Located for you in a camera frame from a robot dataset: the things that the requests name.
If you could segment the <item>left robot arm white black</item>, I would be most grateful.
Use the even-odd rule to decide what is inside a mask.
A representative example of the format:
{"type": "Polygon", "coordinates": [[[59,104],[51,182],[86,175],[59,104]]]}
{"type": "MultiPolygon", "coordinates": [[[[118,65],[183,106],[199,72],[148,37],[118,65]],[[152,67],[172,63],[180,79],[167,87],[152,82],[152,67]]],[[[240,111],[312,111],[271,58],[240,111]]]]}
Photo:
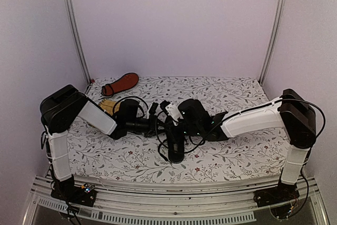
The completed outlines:
{"type": "Polygon", "coordinates": [[[75,119],[82,119],[113,140],[118,140],[129,132],[151,136],[156,131],[155,113],[158,104],[153,103],[142,109],[140,102],[142,99],[139,97],[127,96],[117,101],[113,113],[109,114],[72,85],[61,88],[41,102],[39,110],[52,175],[60,183],[57,188],[59,194],[67,201],[78,197],[78,189],[73,185],[67,140],[75,119]]]}

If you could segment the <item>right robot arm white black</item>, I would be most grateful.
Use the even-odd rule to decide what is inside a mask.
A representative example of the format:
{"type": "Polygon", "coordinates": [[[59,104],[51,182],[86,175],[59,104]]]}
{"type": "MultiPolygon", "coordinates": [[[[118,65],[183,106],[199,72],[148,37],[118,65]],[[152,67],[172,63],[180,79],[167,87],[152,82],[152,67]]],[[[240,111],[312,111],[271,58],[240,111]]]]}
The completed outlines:
{"type": "Polygon", "coordinates": [[[210,114],[197,99],[187,99],[179,105],[169,104],[165,134],[168,159],[183,161],[187,151],[185,137],[201,137],[203,141],[226,141],[238,135],[269,128],[283,128],[288,136],[290,150],[282,169],[281,183],[272,191],[277,202],[289,197],[297,183],[300,171],[316,142],[316,113],[313,106],[294,90],[286,89],[280,97],[267,103],[234,113],[210,114]]]}

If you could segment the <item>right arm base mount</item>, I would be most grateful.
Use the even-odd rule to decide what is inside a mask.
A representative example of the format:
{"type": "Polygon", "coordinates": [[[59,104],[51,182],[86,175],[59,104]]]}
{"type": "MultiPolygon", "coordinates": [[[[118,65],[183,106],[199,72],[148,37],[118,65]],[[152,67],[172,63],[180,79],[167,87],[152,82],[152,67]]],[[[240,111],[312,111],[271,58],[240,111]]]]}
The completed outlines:
{"type": "Polygon", "coordinates": [[[296,184],[288,185],[278,183],[275,187],[255,191],[253,200],[258,207],[264,207],[295,200],[299,196],[300,194],[296,184]]]}

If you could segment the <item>black shoe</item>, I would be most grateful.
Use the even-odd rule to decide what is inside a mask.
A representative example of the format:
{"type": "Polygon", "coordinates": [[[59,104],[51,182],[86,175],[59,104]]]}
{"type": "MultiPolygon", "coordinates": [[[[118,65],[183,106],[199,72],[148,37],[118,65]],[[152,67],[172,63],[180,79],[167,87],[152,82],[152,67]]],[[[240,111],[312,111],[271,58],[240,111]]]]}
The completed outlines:
{"type": "Polygon", "coordinates": [[[184,141],[172,141],[168,134],[168,125],[165,127],[165,134],[168,146],[168,159],[171,163],[178,164],[184,160],[184,141]]]}

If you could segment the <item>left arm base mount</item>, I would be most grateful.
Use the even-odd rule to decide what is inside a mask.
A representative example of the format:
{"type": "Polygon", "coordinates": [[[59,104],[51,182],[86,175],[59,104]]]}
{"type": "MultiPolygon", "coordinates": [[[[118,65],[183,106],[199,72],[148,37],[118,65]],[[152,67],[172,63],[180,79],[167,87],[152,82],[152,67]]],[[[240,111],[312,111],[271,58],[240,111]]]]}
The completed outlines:
{"type": "Polygon", "coordinates": [[[88,187],[77,187],[74,184],[54,183],[51,197],[63,200],[69,204],[79,204],[86,207],[93,207],[97,196],[97,191],[88,187]]]}

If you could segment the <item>black shoelace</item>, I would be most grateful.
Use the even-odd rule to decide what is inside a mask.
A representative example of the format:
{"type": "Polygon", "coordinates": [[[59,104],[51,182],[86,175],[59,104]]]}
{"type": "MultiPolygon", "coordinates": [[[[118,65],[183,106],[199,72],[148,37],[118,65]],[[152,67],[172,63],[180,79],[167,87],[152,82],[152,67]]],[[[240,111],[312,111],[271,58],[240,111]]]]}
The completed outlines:
{"type": "Polygon", "coordinates": [[[158,118],[155,119],[155,135],[156,135],[156,138],[157,140],[159,141],[159,145],[157,147],[157,151],[158,151],[158,154],[160,155],[160,157],[162,159],[164,159],[166,162],[170,163],[170,160],[168,159],[168,157],[166,157],[162,152],[161,152],[161,148],[164,146],[165,147],[165,144],[164,142],[161,141],[160,137],[159,137],[159,134],[158,134],[158,118]]]}

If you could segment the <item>red-soled shoe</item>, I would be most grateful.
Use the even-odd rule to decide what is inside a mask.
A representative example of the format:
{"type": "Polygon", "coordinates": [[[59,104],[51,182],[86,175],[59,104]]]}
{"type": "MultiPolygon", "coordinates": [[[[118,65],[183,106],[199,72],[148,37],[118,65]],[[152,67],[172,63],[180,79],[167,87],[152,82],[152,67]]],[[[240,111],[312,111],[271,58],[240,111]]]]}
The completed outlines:
{"type": "Polygon", "coordinates": [[[126,73],[118,80],[103,85],[101,88],[101,94],[105,97],[111,97],[117,93],[132,89],[138,84],[138,82],[139,76],[136,73],[126,73]]]}

